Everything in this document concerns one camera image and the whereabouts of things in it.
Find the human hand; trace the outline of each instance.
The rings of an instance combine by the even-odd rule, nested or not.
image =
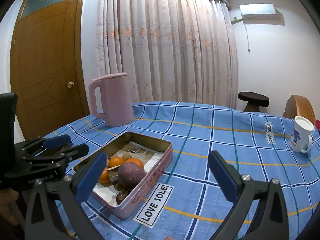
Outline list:
[[[11,225],[17,226],[18,220],[15,218],[9,203],[13,203],[18,199],[19,193],[11,188],[0,190],[0,215]]]

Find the purple sweet potato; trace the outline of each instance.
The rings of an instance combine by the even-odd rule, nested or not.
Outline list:
[[[139,165],[132,162],[123,163],[118,168],[118,180],[128,190],[134,189],[146,174]]]

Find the door knob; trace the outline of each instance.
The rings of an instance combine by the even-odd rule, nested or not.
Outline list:
[[[70,82],[68,83],[68,88],[72,88],[74,85],[75,85],[75,84],[74,84],[72,81],[70,81]]]

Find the door frame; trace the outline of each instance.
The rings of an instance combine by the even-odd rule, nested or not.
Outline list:
[[[12,69],[12,50],[15,44],[15,34],[16,34],[16,26],[17,22],[21,19],[21,15],[23,12],[23,9],[26,5],[28,0],[23,0],[22,5],[20,7],[17,19],[14,24],[13,34],[12,34],[12,40],[11,40],[11,47],[10,47],[10,84],[11,84],[11,91],[15,91],[15,81],[13,78],[13,75],[11,74],[13,72]],[[89,106],[87,101],[87,96],[85,92],[85,85],[84,85],[84,78],[83,78],[83,72],[82,72],[82,61],[81,61],[81,16],[82,16],[82,4],[83,0],[78,0],[77,8],[76,8],[76,20],[75,20],[75,62],[76,62],[76,73],[77,73],[77,82],[79,87],[79,94],[80,94],[80,100],[81,105],[83,108],[84,115],[89,115]],[[17,118],[22,120],[23,118],[19,118],[22,116],[23,113],[21,113],[21,110],[17,108]],[[21,127],[22,134],[27,131],[25,129],[25,123],[21,122],[19,123]]]

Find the pitcher handle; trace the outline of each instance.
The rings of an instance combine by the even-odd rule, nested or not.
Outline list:
[[[307,149],[301,149],[301,152],[302,153],[307,153],[308,151],[310,151],[310,149],[311,149],[311,145],[312,145],[312,137],[311,137],[311,135],[309,134],[308,135],[308,137],[309,137],[309,144],[308,144],[308,147],[307,147]]]
[[[103,79],[100,79],[100,78],[93,79],[89,84],[89,99],[90,99],[91,111],[96,118],[106,117],[105,113],[99,113],[97,109],[97,100],[96,100],[95,91],[97,87],[100,87],[100,90],[103,89],[102,84],[103,84]]]

